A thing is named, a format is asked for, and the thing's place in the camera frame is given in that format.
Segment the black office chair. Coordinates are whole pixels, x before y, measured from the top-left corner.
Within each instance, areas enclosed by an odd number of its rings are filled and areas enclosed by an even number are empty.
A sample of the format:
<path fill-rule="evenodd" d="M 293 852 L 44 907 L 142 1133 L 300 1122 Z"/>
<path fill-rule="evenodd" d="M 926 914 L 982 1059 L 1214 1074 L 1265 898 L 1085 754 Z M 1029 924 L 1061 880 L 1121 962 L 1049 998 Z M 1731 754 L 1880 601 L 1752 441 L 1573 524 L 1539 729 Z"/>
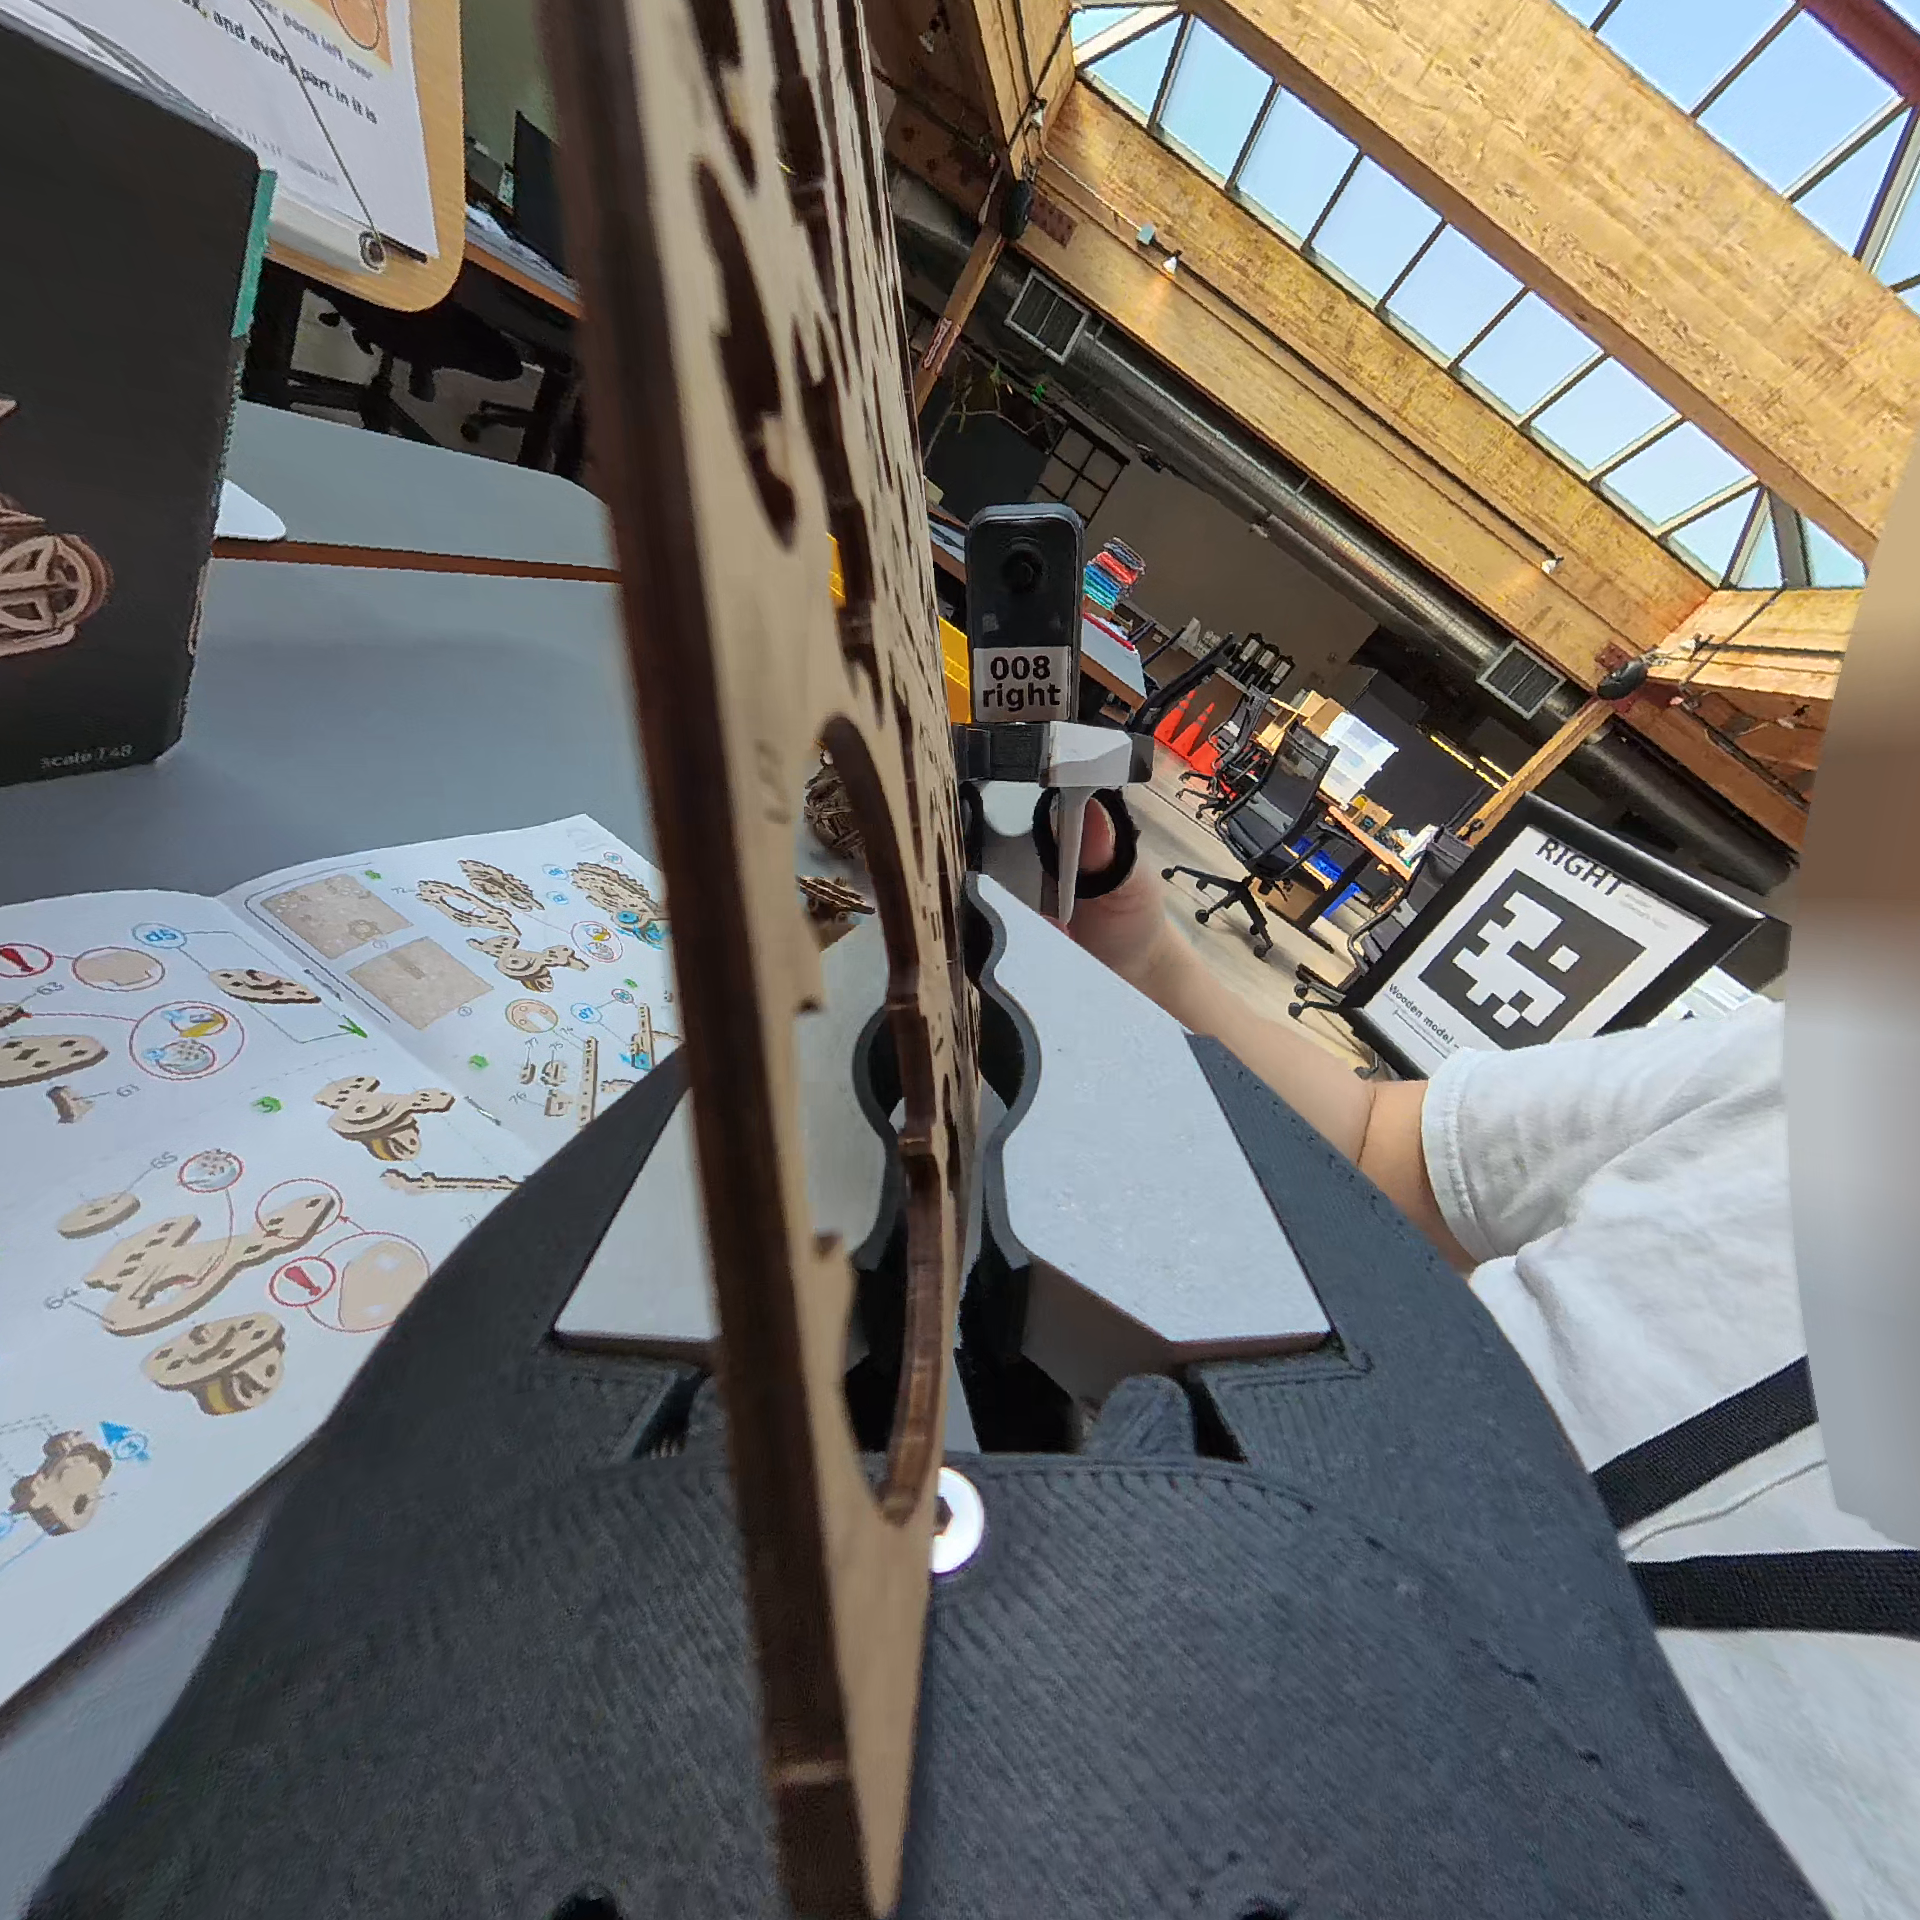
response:
<path fill-rule="evenodd" d="M 1385 955 L 1395 949 L 1395 944 L 1403 937 L 1412 922 L 1420 918 L 1429 900 L 1452 878 L 1449 862 L 1449 836 L 1437 832 L 1429 841 L 1429 846 L 1410 862 L 1410 876 L 1406 878 L 1406 883 L 1385 902 L 1379 905 L 1379 913 L 1358 924 L 1356 931 L 1346 937 L 1352 971 L 1342 982 L 1332 985 L 1314 971 L 1310 971 L 1307 968 L 1297 969 L 1297 994 L 1286 1004 L 1286 1017 L 1299 1022 L 1310 1010 L 1324 1010 L 1332 1017 L 1346 1017 L 1361 987 L 1380 968 Z"/>
<path fill-rule="evenodd" d="M 1260 780 L 1265 764 L 1272 758 L 1269 749 L 1260 742 L 1266 717 L 1269 698 L 1248 692 L 1230 721 L 1212 733 L 1209 745 L 1217 749 L 1217 757 L 1194 809 L 1198 822 L 1221 819 Z"/>
<path fill-rule="evenodd" d="M 1221 900 L 1194 913 L 1195 924 L 1209 924 L 1214 913 L 1241 905 L 1248 918 L 1254 960 L 1273 949 L 1272 931 L 1257 900 L 1257 886 L 1282 880 L 1302 862 L 1290 852 L 1290 841 L 1325 812 L 1324 780 L 1338 758 L 1338 747 L 1293 726 L 1285 733 L 1260 782 L 1230 805 L 1217 825 L 1224 849 L 1244 867 L 1238 878 L 1205 874 L 1190 867 L 1165 867 L 1163 880 L 1188 876 L 1198 889 L 1219 889 Z"/>

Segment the laser-cut wooden parts sheet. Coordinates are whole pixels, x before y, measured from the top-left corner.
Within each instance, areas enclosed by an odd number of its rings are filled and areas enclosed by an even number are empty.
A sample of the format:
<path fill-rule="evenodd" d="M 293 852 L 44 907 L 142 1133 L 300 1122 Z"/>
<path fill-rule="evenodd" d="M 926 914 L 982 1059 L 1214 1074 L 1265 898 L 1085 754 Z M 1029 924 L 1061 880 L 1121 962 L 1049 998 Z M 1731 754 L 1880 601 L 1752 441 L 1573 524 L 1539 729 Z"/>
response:
<path fill-rule="evenodd" d="M 896 1908 L 976 1152 L 944 652 L 859 4 L 542 4 L 588 445 L 682 994 L 785 1890 Z M 844 1387 L 852 1238 L 808 1188 L 798 886 L 828 754 L 876 891 L 902 1217 L 883 1458 Z"/>

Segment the person's right forearm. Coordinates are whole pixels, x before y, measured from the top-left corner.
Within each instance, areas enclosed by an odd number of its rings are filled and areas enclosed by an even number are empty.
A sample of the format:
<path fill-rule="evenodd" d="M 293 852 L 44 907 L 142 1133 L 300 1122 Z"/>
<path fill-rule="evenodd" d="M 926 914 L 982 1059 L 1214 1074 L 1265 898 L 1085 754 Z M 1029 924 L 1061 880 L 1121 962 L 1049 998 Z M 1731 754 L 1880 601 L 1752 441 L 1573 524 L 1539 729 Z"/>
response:
<path fill-rule="evenodd" d="M 1142 964 L 1142 992 L 1194 1035 L 1221 1042 L 1277 1092 L 1338 1154 L 1352 1161 L 1459 1276 L 1472 1257 L 1454 1236 L 1424 1152 L 1426 1084 L 1373 1084 L 1292 1022 L 1273 1024 L 1224 985 L 1176 931 L 1160 936 Z"/>

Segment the long white table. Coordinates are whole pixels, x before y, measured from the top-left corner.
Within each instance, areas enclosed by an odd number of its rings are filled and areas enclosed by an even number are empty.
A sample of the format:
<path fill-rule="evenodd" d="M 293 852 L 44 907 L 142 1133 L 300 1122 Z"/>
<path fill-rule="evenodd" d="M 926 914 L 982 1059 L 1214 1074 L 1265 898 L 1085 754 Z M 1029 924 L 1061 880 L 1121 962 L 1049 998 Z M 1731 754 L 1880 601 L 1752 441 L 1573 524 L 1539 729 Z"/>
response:
<path fill-rule="evenodd" d="M 1129 721 L 1148 700 L 1142 657 L 1108 611 L 1084 597 L 1082 664 L 1076 674 L 1076 717 L 1082 723 Z"/>

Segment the person's right hand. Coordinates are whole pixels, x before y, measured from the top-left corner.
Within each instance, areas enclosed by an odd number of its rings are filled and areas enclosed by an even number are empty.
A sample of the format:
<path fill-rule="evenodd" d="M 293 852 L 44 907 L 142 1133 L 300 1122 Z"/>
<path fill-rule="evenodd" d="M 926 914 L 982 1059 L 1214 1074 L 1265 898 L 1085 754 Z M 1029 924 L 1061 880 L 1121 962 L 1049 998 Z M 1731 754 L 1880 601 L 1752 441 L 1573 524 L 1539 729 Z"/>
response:
<path fill-rule="evenodd" d="M 1132 812 L 1118 796 L 1096 794 L 1078 828 L 1070 937 L 1154 1004 L 1187 971 L 1187 944 L 1168 918 L 1162 880 L 1140 862 Z"/>

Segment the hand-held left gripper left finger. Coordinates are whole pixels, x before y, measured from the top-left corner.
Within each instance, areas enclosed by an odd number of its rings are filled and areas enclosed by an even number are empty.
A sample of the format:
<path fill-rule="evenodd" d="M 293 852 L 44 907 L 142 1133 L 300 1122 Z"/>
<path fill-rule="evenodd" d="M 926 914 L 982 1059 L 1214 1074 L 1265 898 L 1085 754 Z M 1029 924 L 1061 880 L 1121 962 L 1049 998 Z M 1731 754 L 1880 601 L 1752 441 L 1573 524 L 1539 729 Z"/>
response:
<path fill-rule="evenodd" d="M 858 1101 L 858 1042 L 883 1012 L 884 949 L 874 918 L 822 950 L 826 1005 L 798 1019 L 808 1205 L 820 1232 L 858 1250 L 881 1221 L 891 1141 Z M 712 1346 L 717 1339 L 690 1097 L 586 1267 L 556 1332 L 572 1346 Z"/>

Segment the grey desk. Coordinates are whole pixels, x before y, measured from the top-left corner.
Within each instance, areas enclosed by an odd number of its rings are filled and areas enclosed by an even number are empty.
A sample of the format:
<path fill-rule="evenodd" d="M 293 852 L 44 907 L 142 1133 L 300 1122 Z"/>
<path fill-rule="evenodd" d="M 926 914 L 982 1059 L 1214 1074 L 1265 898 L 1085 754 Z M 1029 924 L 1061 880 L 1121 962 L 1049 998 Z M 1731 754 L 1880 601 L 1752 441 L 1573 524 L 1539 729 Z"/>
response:
<path fill-rule="evenodd" d="M 142 854 L 160 884 L 118 891 L 222 896 L 634 786 L 611 588 L 212 574 L 182 797 L 133 849 L 92 838 L 116 832 L 90 805 L 25 802 L 83 878 Z M 38 1913 L 789 1916 L 728 1461 L 650 1457 L 675 1360 L 556 1332 L 682 1092 L 661 1059 L 435 1269 L 209 1638 L 133 1643 L 180 1673 L 154 1732 L 72 1796 L 5 1771 L 5 1865 L 81 1842 Z"/>

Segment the wooden document board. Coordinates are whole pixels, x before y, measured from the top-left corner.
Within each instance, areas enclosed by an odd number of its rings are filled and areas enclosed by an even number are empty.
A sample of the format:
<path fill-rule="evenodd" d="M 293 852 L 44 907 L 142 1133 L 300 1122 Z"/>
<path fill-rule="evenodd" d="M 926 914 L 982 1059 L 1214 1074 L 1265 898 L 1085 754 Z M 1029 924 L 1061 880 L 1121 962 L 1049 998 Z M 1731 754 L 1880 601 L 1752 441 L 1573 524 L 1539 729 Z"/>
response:
<path fill-rule="evenodd" d="M 440 252 L 432 258 L 413 258 L 403 249 L 390 249 L 379 273 L 353 269 L 340 258 L 315 257 L 294 248 L 294 230 L 286 226 L 282 214 L 275 214 L 266 258 L 331 293 L 353 294 L 397 313 L 421 313 L 450 294 L 465 265 L 461 8 L 457 3 L 413 3 L 408 8 L 408 21 Z"/>

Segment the framed black white marker sign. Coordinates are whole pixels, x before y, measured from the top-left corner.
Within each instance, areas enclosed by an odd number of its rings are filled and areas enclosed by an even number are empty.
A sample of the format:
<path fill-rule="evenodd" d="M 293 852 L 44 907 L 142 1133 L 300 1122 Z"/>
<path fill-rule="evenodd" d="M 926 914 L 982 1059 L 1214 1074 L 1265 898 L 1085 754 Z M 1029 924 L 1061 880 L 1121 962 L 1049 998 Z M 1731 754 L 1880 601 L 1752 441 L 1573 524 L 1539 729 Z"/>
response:
<path fill-rule="evenodd" d="M 1426 1080 L 1472 1049 L 1517 1051 L 1656 1024 L 1764 914 L 1528 796 L 1334 1009 L 1385 1070 Z"/>

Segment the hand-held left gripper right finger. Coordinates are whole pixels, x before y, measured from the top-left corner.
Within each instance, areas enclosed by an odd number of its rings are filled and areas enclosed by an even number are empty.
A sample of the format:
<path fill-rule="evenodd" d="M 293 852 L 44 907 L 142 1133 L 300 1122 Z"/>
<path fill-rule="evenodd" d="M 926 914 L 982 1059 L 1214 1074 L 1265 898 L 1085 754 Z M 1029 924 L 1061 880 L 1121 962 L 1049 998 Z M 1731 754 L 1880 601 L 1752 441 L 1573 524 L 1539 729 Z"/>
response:
<path fill-rule="evenodd" d="M 981 1089 L 963 1353 L 1076 1401 L 1330 1338 L 1217 1082 L 1230 1059 L 992 878 L 966 880 Z"/>

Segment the printed instruction sheet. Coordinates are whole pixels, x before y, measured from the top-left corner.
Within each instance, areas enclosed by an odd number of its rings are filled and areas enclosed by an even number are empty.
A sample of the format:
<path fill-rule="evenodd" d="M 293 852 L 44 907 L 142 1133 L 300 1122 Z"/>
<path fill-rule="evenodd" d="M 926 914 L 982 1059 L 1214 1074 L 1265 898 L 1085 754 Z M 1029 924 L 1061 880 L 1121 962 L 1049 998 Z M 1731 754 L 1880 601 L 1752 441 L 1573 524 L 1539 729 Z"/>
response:
<path fill-rule="evenodd" d="M 435 258 L 403 3 L 54 3 L 107 58 L 201 107 L 272 177 L 269 234 L 331 267 Z"/>

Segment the illustrated instruction booklet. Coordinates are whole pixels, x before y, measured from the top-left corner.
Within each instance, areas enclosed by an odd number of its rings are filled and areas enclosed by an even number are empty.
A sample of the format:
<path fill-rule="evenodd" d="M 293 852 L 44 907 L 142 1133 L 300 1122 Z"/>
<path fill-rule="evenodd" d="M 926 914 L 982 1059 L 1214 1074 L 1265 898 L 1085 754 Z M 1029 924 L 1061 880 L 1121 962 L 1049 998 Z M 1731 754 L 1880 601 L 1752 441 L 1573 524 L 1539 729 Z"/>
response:
<path fill-rule="evenodd" d="M 658 867 L 588 817 L 5 907 L 5 1701 L 680 1042 L 668 939 Z"/>

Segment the grey ventilation duct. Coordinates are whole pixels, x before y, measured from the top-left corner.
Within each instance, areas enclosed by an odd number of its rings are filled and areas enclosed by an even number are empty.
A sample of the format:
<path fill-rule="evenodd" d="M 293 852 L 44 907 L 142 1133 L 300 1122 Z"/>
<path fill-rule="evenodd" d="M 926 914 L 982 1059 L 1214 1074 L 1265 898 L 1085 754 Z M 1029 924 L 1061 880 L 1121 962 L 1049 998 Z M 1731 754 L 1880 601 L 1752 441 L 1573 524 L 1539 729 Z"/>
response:
<path fill-rule="evenodd" d="M 1523 712 L 1496 692 L 1499 658 L 1545 654 L 1476 611 L 1400 542 L 1339 504 L 1290 458 L 1260 441 L 1180 376 L 1156 373 L 1146 353 L 1096 328 L 1064 369 L 1041 373 L 1046 401 L 1074 406 L 1139 458 L 1150 458 L 1234 510 L 1314 578 L 1345 592 L 1403 654 L 1476 702 L 1529 747 L 1570 723 L 1585 688 L 1547 668 L 1547 692 Z M 1710 874 L 1766 896 L 1796 868 L 1785 841 L 1652 747 L 1616 709 L 1569 758 L 1573 780 L 1641 817 Z"/>

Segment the black model kit box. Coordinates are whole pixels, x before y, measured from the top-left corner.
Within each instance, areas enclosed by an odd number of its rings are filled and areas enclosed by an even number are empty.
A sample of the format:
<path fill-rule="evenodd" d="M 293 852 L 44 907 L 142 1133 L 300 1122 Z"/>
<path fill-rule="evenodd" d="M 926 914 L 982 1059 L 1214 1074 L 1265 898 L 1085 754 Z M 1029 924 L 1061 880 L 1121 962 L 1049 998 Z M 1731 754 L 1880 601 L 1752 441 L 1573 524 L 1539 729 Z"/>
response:
<path fill-rule="evenodd" d="M 5 785 L 180 739 L 269 203 L 201 107 L 5 4 Z"/>

